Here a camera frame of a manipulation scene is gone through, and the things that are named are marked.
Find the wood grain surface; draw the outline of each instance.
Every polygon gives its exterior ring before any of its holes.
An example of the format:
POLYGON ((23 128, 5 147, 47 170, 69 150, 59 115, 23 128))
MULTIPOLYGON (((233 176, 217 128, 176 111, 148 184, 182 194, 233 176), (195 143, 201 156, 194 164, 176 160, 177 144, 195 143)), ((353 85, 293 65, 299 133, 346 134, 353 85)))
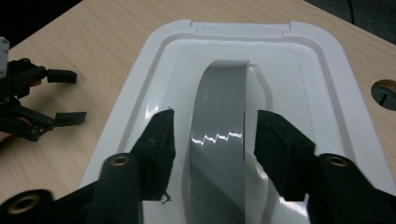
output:
POLYGON ((160 26, 184 19, 304 21, 329 31, 344 47, 396 178, 396 112, 377 105, 370 93, 376 81, 396 79, 396 47, 389 42, 302 0, 84 0, 10 51, 10 60, 29 58, 78 73, 75 85, 44 82, 32 88, 24 106, 51 117, 88 115, 82 125, 56 128, 36 143, 13 138, 0 144, 0 203, 28 189, 49 189, 55 199, 76 190, 146 39, 160 26))

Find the cable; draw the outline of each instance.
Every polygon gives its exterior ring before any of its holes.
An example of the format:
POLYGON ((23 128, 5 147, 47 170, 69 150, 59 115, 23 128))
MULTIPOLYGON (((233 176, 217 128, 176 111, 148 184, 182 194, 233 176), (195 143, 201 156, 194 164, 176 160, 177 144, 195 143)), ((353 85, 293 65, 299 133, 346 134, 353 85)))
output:
POLYGON ((355 13, 353 12, 352 0, 347 0, 347 4, 349 6, 351 22, 355 25, 355 13))

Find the round hole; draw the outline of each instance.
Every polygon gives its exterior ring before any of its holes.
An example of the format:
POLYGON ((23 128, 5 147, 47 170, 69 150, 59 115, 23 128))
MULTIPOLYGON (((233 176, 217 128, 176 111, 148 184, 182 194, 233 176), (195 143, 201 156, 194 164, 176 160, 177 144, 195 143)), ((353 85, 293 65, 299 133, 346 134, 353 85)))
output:
POLYGON ((128 157, 120 156, 120 157, 117 157, 116 159, 112 160, 111 164, 113 166, 122 166, 122 165, 125 165, 126 163, 128 163, 128 161, 129 161, 128 157))
POLYGON ((396 111, 396 81, 380 80, 371 88, 374 100, 382 107, 396 111))
POLYGON ((40 197, 36 194, 28 195, 18 199, 9 208, 10 214, 20 214, 34 208, 40 202, 40 197))
POLYGON ((336 165, 336 166, 342 166, 342 167, 348 166, 347 161, 344 160, 344 159, 341 158, 341 157, 335 157, 335 156, 328 157, 328 158, 327 158, 327 161, 328 161, 329 163, 331 163, 332 165, 336 165))

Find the gray tape roll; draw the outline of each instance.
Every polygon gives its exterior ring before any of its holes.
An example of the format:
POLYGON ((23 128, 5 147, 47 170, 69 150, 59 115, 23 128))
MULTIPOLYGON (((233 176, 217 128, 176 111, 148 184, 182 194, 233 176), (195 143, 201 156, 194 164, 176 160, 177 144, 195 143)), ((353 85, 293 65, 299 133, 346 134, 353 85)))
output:
POLYGON ((244 123, 248 61, 214 61, 191 123, 193 224, 245 223, 244 123))

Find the white plastic tray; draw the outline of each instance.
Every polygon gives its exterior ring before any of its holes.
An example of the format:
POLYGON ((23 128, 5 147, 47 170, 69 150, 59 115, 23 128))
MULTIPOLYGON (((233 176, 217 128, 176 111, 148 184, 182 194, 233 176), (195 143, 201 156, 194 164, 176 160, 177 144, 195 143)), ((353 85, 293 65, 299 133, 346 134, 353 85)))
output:
POLYGON ((339 42, 301 22, 230 24, 175 21, 147 40, 125 82, 81 186, 103 161, 129 152, 152 115, 175 110, 177 156, 167 192, 172 202, 144 202, 145 223, 190 223, 191 115, 205 69, 215 60, 250 60, 246 106, 246 223, 309 223, 305 203, 287 203, 256 162, 257 110, 281 114, 313 142, 316 153, 347 156, 378 189, 395 186, 360 90, 339 42))

